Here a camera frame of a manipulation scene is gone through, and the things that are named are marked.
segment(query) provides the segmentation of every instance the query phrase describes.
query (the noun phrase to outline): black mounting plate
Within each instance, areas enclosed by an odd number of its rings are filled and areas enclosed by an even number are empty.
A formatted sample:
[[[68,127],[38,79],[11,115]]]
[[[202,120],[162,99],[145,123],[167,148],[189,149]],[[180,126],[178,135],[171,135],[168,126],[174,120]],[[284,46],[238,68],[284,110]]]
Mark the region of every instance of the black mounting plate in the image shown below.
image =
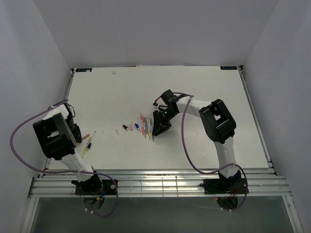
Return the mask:
[[[246,180],[241,178],[231,190],[225,190],[225,183],[220,179],[204,179],[200,187],[204,187],[205,194],[227,194],[237,189],[237,194],[245,194],[246,192]]]
[[[104,193],[107,193],[106,195],[116,195],[117,191],[116,189],[118,188],[118,180],[114,180],[117,184],[117,187],[114,187],[114,184],[112,180],[102,180],[103,183],[103,189],[100,193],[94,194],[91,192],[85,192],[80,188],[79,182],[78,181],[71,181],[72,184],[76,185],[76,190],[75,190],[75,195],[78,196],[84,196],[84,195],[102,195]]]

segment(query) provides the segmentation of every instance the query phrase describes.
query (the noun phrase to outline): gray wall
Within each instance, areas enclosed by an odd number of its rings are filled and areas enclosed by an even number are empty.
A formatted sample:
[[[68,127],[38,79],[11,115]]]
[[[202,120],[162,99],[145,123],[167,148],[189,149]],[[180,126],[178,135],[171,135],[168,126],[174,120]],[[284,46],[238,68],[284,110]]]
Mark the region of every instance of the gray wall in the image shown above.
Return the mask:
[[[311,232],[311,1],[281,0],[245,64],[272,162]]]
[[[277,0],[34,0],[71,68],[241,65]]]
[[[9,148],[13,129],[61,100],[70,69],[32,0],[0,0],[0,232],[18,232],[34,172]],[[42,166],[44,155],[28,124],[17,133],[20,155]]]

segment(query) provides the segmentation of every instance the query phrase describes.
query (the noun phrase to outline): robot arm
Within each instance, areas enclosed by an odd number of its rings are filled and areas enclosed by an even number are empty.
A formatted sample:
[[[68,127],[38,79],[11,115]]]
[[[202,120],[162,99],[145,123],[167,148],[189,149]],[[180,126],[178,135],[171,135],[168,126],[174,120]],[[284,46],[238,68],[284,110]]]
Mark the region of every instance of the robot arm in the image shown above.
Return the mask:
[[[154,111],[153,135],[157,136],[171,127],[170,120],[185,111],[189,96],[176,96],[171,90],[161,95],[167,105],[163,111]],[[191,100],[187,114],[201,118],[208,137],[216,147],[219,167],[229,163],[235,164],[233,150],[233,135],[236,123],[222,100],[213,102]],[[219,172],[219,177],[230,188],[241,179],[241,173],[236,166],[229,166]]]
[[[33,124],[43,153],[65,164],[70,170],[93,172],[75,149],[82,142],[79,126],[74,124],[73,115],[67,103],[51,110],[46,117]],[[97,175],[77,173],[80,188],[85,192],[97,194],[103,188]]]

